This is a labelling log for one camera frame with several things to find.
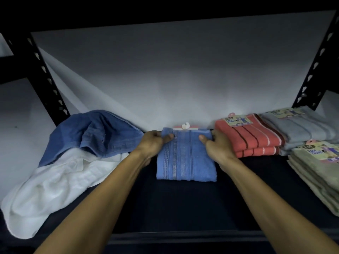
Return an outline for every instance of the forearm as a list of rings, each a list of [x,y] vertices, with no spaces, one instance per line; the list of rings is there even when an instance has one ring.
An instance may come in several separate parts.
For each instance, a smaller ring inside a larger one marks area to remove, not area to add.
[[[277,253],[338,253],[339,247],[238,159],[222,165]]]
[[[36,250],[41,253],[101,253],[145,163],[132,152],[89,194]]]

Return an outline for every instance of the crumpled white towel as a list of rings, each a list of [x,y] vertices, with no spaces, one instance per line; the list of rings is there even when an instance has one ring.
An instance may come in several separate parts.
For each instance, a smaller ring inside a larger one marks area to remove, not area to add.
[[[48,216],[95,186],[128,156],[98,158],[79,148],[67,150],[51,165],[37,168],[2,200],[1,210],[9,232],[20,239],[32,238]]]

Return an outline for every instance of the label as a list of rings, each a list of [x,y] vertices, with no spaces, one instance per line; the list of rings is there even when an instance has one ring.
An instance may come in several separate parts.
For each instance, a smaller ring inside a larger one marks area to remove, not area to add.
[[[339,147],[327,141],[306,144],[300,148],[322,162],[339,162]]]
[[[305,114],[303,111],[301,111],[298,108],[296,109],[284,108],[284,109],[279,109],[279,110],[272,110],[272,111],[269,111],[269,113],[273,114],[278,119],[285,119],[288,117],[300,116],[300,115]]]
[[[236,115],[234,117],[223,118],[230,127],[238,127],[253,124],[253,122],[245,115]]]

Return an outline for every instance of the hand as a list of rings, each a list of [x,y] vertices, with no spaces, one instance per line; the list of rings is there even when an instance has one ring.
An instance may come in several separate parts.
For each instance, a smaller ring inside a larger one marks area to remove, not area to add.
[[[199,140],[206,146],[207,154],[220,166],[225,166],[230,160],[237,160],[233,146],[228,137],[218,130],[213,130],[214,141],[204,135],[199,135]]]
[[[146,158],[144,166],[150,163],[150,158],[157,155],[162,149],[162,146],[169,141],[172,141],[174,134],[169,134],[161,137],[161,132],[153,130],[146,132],[142,137],[139,145],[134,151],[140,151],[140,153]]]

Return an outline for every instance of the dark blue towel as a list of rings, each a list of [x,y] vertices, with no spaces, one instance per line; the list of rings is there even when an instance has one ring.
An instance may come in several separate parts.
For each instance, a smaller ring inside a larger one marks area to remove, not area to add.
[[[53,163],[66,150],[78,147],[100,158],[131,152],[143,132],[125,119],[105,110],[71,115],[49,136],[39,167]]]
[[[214,161],[207,155],[199,135],[212,139],[210,130],[177,131],[163,128],[161,135],[174,134],[163,146],[157,159],[157,179],[217,181]]]

